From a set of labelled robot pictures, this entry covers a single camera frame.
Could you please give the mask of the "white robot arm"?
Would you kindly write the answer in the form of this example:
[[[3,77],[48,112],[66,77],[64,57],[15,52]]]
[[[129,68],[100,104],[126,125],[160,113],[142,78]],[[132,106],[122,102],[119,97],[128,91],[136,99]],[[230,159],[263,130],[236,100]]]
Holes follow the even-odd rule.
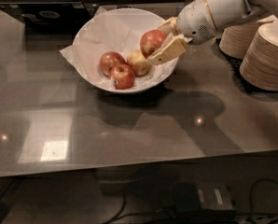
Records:
[[[278,19],[278,0],[195,0],[160,26],[167,38],[147,58],[154,64],[167,63],[185,53],[188,45],[202,44],[232,25],[270,15]]]

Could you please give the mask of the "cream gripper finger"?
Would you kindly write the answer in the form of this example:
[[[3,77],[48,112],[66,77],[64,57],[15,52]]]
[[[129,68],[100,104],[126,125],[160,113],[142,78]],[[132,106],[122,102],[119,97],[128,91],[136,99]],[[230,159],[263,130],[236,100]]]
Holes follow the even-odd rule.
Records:
[[[169,34],[161,47],[156,49],[147,59],[155,65],[165,64],[185,53],[192,40],[192,37],[186,37],[182,34]]]
[[[177,35],[177,29],[176,29],[176,17],[171,17],[168,20],[166,20],[164,23],[162,23],[158,29],[162,32],[164,32],[166,35],[173,34]]]

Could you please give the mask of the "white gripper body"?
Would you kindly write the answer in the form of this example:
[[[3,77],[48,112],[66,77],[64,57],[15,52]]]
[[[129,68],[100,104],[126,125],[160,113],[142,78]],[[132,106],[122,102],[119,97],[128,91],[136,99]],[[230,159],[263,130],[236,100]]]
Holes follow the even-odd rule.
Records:
[[[210,40],[221,29],[221,18],[218,15],[221,7],[221,0],[191,2],[177,17],[177,32],[191,38],[191,44],[202,44]]]

